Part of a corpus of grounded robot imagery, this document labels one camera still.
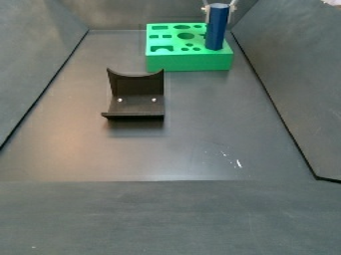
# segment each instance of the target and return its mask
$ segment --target black curved holder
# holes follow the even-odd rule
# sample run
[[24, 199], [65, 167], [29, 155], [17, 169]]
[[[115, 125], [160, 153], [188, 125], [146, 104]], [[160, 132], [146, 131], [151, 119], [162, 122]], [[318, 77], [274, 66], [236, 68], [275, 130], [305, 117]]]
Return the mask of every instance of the black curved holder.
[[127, 76], [107, 69], [112, 88], [112, 101], [107, 113], [113, 118], [162, 118], [164, 106], [164, 70], [144, 75]]

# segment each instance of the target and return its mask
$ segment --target blue cylinder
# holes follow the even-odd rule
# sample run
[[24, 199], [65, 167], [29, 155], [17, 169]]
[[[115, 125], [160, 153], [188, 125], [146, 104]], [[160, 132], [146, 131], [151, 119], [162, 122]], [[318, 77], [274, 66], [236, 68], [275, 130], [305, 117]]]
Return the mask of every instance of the blue cylinder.
[[214, 3], [208, 5], [208, 23], [204, 35], [204, 46], [212, 50], [222, 49], [224, 29], [228, 17], [228, 5]]

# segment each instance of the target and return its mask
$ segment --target gray floor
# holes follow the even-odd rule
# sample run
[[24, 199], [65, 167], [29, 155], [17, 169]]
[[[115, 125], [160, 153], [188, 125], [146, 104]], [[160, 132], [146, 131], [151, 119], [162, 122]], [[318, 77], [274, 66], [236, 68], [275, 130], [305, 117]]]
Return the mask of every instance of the gray floor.
[[2, 183], [1, 254], [338, 255], [339, 185]]
[[228, 35], [226, 72], [166, 73], [166, 120], [111, 122], [107, 67], [146, 69], [144, 32], [91, 32], [0, 153], [1, 180], [313, 179]]
[[[143, 71], [144, 38], [87, 36], [0, 152], [1, 255], [339, 254], [339, 184], [228, 41], [230, 72], [167, 73], [163, 124], [108, 124], [105, 68]], [[116, 181], [159, 179], [204, 181]]]

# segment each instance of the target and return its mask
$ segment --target hole in foam block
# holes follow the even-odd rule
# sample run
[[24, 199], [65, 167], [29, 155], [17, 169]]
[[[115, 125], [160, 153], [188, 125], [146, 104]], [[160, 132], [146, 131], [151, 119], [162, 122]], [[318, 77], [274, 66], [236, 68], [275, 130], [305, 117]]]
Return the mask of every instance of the hole in foam block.
[[191, 33], [179, 33], [176, 36], [180, 39], [192, 39], [194, 38], [194, 34], [191, 34]]
[[164, 30], [168, 26], [152, 26], [152, 30]]
[[171, 45], [151, 46], [151, 51], [152, 52], [172, 52], [174, 51], [174, 46], [171, 46]]
[[174, 26], [176, 29], [188, 29], [190, 26], [188, 25], [176, 25]]

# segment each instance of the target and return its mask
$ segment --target circular hole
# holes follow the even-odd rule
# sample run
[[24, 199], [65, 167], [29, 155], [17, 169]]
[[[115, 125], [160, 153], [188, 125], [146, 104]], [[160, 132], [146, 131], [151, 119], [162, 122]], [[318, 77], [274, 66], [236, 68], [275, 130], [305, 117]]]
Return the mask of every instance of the circular hole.
[[190, 26], [188, 25], [176, 25], [174, 26], [176, 29], [188, 29]]
[[194, 34], [191, 34], [191, 33], [179, 33], [176, 36], [180, 39], [192, 39], [194, 38]]

